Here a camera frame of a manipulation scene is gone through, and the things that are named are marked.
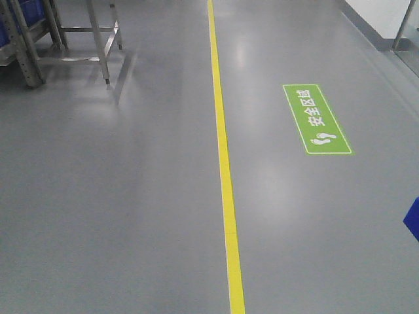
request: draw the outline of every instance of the safety zone sign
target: safety zone sign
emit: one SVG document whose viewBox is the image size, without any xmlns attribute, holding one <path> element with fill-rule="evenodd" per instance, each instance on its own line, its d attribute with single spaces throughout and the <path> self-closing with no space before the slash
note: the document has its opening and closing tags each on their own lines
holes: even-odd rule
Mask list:
<svg viewBox="0 0 419 314">
<path fill-rule="evenodd" d="M 353 155 L 317 84 L 283 85 L 307 154 Z"/>
</svg>

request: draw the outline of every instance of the footprint icon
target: footprint icon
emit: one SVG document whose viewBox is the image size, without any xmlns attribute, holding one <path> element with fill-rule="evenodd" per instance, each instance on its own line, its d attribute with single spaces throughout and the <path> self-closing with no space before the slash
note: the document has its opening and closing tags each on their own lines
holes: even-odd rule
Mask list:
<svg viewBox="0 0 419 314">
<path fill-rule="evenodd" d="M 324 144 L 329 144 L 331 142 L 330 139 L 312 139 L 311 142 L 315 145 L 324 145 Z"/>
<path fill-rule="evenodd" d="M 318 139 L 336 139 L 337 136 L 335 134 L 327 134 L 327 133 L 318 133 L 317 134 Z"/>
</svg>

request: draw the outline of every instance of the white wall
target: white wall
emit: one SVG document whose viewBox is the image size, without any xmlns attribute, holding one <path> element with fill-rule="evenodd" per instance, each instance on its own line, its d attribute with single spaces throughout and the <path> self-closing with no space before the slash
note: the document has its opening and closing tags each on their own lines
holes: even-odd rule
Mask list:
<svg viewBox="0 0 419 314">
<path fill-rule="evenodd" d="M 383 38 L 393 39 L 399 31 L 410 0 L 346 0 Z"/>
</svg>

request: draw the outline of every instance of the yellow floor line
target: yellow floor line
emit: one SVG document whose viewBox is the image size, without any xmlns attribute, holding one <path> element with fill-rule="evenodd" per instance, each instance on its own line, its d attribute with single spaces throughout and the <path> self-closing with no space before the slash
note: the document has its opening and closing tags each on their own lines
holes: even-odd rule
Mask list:
<svg viewBox="0 0 419 314">
<path fill-rule="evenodd" d="M 217 138 L 221 176 L 221 192 L 223 197 L 224 233 L 227 252 L 228 290 L 230 293 L 230 313 L 245 314 L 242 271 L 234 208 L 233 186 L 228 155 L 227 131 L 223 103 L 223 91 L 219 68 L 217 36 L 215 34 L 215 18 L 213 1 L 208 0 L 209 34 L 211 38 L 212 75 L 215 98 L 215 114 L 217 120 Z"/>
</svg>

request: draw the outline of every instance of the blue crate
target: blue crate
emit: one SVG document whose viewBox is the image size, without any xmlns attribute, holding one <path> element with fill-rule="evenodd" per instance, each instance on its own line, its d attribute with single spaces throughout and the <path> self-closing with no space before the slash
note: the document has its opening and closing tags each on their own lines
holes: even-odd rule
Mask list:
<svg viewBox="0 0 419 314">
<path fill-rule="evenodd" d="M 41 0 L 19 0 L 27 26 L 32 26 L 45 17 Z"/>
<path fill-rule="evenodd" d="M 417 198 L 403 221 L 413 236 L 419 241 L 419 198 Z"/>
<path fill-rule="evenodd" d="M 3 21 L 0 18 L 0 48 L 9 43 L 9 36 L 6 33 L 6 28 L 3 24 Z"/>
<path fill-rule="evenodd" d="M 45 18 L 42 0 L 19 0 L 19 3 L 22 8 L 22 13 L 24 14 L 26 20 L 26 24 L 28 26 L 32 26 L 33 24 Z M 18 26 L 19 33 L 21 33 L 20 27 L 16 21 L 15 16 L 14 20 L 16 22 L 16 25 Z M 3 21 L 0 19 L 0 47 L 3 47 L 9 43 L 9 36 L 7 35 Z"/>
</svg>

